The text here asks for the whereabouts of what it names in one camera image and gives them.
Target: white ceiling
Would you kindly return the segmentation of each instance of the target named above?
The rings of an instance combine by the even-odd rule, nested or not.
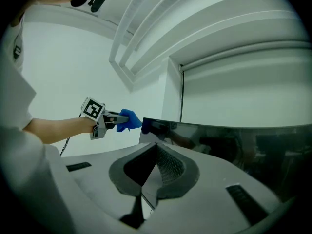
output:
[[[90,6],[87,3],[79,8],[71,7],[70,3],[62,4],[62,7],[66,7],[68,9],[76,9],[83,12],[87,12],[97,16],[103,20],[107,20],[113,22],[114,24],[119,24],[123,13],[128,7],[131,0],[106,0],[100,10],[96,13],[92,13],[90,11]],[[131,33],[134,33],[144,18],[148,15],[148,13],[156,6],[156,4],[160,0],[146,0],[140,9],[138,10],[136,16],[134,17],[132,23],[130,24],[128,30]]]

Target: black rectangular strip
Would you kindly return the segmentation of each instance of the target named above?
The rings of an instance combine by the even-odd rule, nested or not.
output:
[[[268,215],[240,185],[229,186],[226,190],[251,225],[260,222]]]
[[[83,162],[83,163],[79,163],[79,164],[75,164],[75,165],[69,165],[69,166],[66,166],[68,171],[72,172],[72,171],[76,171],[76,170],[80,170],[82,168],[86,168],[86,167],[89,167],[91,166],[90,163],[88,162]]]

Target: person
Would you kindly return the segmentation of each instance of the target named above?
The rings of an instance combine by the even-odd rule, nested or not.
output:
[[[28,0],[16,16],[8,25],[1,43],[1,51],[12,63],[12,66],[19,72],[22,71],[23,63],[23,42],[22,32],[25,11],[35,3],[60,4],[71,2],[77,7],[83,5],[87,0]],[[25,131],[38,136],[44,144],[52,144],[69,137],[91,133],[95,122],[87,117],[79,117],[65,120],[45,120],[32,117],[27,113],[27,117],[20,123],[19,127]]]

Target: human arm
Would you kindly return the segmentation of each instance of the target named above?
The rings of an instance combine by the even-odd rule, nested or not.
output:
[[[64,120],[34,118],[23,129],[41,139],[44,144],[52,144],[82,133],[91,133],[95,122],[87,117]]]

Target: white shirt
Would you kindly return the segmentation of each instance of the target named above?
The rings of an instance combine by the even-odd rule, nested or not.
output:
[[[19,74],[22,71],[22,64],[24,60],[23,38],[22,38],[23,24],[24,24],[24,17],[21,19],[19,25],[15,27],[12,27],[11,25],[9,25],[2,37],[1,47],[0,47],[2,64],[5,65],[5,67],[8,67],[8,66],[14,67],[19,72]],[[21,97],[22,94],[23,94],[23,91],[21,91],[20,94],[17,94],[16,97],[18,96]],[[20,129],[23,129],[24,127],[26,127],[30,123],[30,121],[33,119],[33,117],[30,115],[28,111],[24,112],[22,117],[21,116],[16,116],[16,117],[19,118],[19,123],[18,125],[16,124],[14,125],[18,126]]]

